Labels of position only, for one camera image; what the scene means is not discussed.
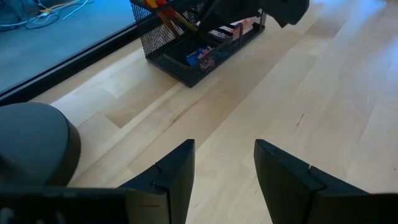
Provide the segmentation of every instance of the wire mesh organizer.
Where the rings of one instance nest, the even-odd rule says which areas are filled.
[[[151,8],[130,0],[146,59],[188,87],[193,87],[265,29],[266,15],[259,9],[253,29],[243,35],[243,24],[225,24],[206,34],[195,32],[207,0],[172,0]],[[195,64],[187,55],[199,48],[211,51]]]

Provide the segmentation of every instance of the wooden floor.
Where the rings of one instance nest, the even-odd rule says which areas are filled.
[[[78,127],[72,187],[116,187],[196,139],[187,223],[271,223],[257,138],[369,192],[397,192],[398,1],[314,0],[285,29],[268,18],[191,89],[135,41],[34,101]]]

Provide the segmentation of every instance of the blue package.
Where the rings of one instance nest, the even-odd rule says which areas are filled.
[[[199,48],[198,50],[192,52],[187,56],[187,62],[189,65],[196,65],[199,62],[199,55],[203,52],[203,48]]]

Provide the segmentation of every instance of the cable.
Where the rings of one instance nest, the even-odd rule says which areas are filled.
[[[42,17],[40,17],[40,18],[37,18],[37,19],[36,19],[35,21],[33,21],[32,23],[33,23],[33,24],[37,24],[37,25],[45,24],[45,23],[47,23],[47,22],[49,21],[50,17],[52,17],[52,16],[57,16],[57,15],[58,15],[57,12],[55,12],[55,13],[53,13],[53,14],[48,15],[47,18],[46,18],[46,20],[45,20],[44,22],[37,22],[39,19],[42,18]]]
[[[37,21],[39,21],[41,18],[44,18],[44,17],[45,17],[45,16],[43,16],[43,14],[40,14],[40,15],[35,16],[35,17],[33,17],[33,18],[31,18],[31,19],[29,19],[29,20],[27,20],[27,21],[18,22],[18,23],[15,23],[15,24],[4,24],[4,25],[1,25],[1,24],[0,24],[0,27],[12,27],[12,28],[10,28],[10,29],[8,29],[8,30],[2,30],[2,31],[0,31],[0,32],[8,32],[8,31],[10,31],[10,30],[41,29],[41,28],[43,28],[43,27],[47,27],[47,26],[49,26],[49,25],[51,25],[51,24],[56,23],[56,22],[60,19],[60,16],[61,16],[62,11],[65,10],[66,8],[72,7],[72,6],[81,5],[79,8],[75,9],[74,11],[72,11],[71,13],[69,13],[68,15],[66,15],[66,16],[64,17],[64,19],[66,19],[68,16],[72,15],[73,13],[77,12],[77,10],[81,9],[81,8],[82,8],[83,6],[85,6],[86,4],[93,4],[94,2],[95,2],[95,0],[92,0],[91,2],[89,2],[88,0],[86,0],[84,3],[73,3],[73,4],[66,3],[66,5],[64,5],[64,6],[60,6],[60,7],[56,8],[56,9],[53,9],[52,11],[58,10],[58,9],[61,9],[61,11],[60,11],[60,12],[49,13],[49,14],[46,16],[47,18],[46,18],[46,20],[45,20],[44,22],[37,22]],[[33,26],[33,27],[32,27],[32,26],[30,26],[29,24],[35,24],[35,25],[41,25],[41,26]]]
[[[20,25],[26,24],[26,23],[28,23],[28,22],[30,22],[30,21],[32,21],[32,20],[34,20],[34,19],[36,19],[36,18],[38,18],[38,17],[40,17],[40,16],[41,16],[41,15],[36,16],[36,17],[33,17],[33,18],[29,19],[29,20],[22,21],[22,22],[18,22],[18,23],[14,23],[14,24],[0,24],[0,27],[20,26]]]
[[[41,2],[40,0],[37,0],[37,2],[38,2],[41,6],[43,6],[46,10],[49,10],[49,11],[51,11],[51,10],[56,10],[56,9],[60,9],[61,7],[64,7],[64,6],[70,6],[70,5],[72,5],[72,4],[75,4],[75,3],[78,2],[78,1],[80,1],[80,0],[74,0],[74,1],[67,2],[67,3],[56,4],[56,5],[51,6],[51,7],[46,7],[46,6],[44,6],[44,5],[42,4],[42,2]]]
[[[79,9],[81,9],[83,6],[85,6],[85,5],[87,4],[87,2],[88,2],[88,0],[86,0],[79,8],[73,10],[71,13],[67,14],[67,15],[66,15],[64,18],[62,18],[62,19],[66,19],[66,18],[68,18],[69,16],[71,16],[73,13],[77,12]]]

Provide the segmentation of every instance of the black object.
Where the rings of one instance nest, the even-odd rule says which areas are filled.
[[[207,32],[225,23],[256,16],[259,8],[282,27],[294,25],[301,20],[309,5],[309,0],[207,0],[199,29]]]
[[[67,185],[80,156],[76,128],[52,106],[0,107],[0,183]]]
[[[254,161],[273,224],[398,223],[398,194],[369,194],[264,140]]]
[[[265,28],[266,15],[259,7],[252,15],[253,30],[245,35],[242,35],[242,24],[231,26],[230,22],[224,22],[210,32],[193,32],[179,23],[180,28],[176,28],[179,36],[176,37],[159,17],[159,13],[170,15],[167,10],[172,8],[198,28],[197,22],[203,14],[207,1],[173,0],[164,6],[151,9],[141,0],[131,0],[134,17],[138,22],[137,29],[148,61],[189,87],[196,85]],[[198,63],[190,66],[186,56],[207,46],[213,50]]]
[[[118,189],[0,186],[0,221],[183,224],[194,169],[194,140],[186,140]]]
[[[24,20],[22,5],[17,1],[0,0],[0,25],[17,24]],[[16,29],[18,26],[0,26],[0,33]]]

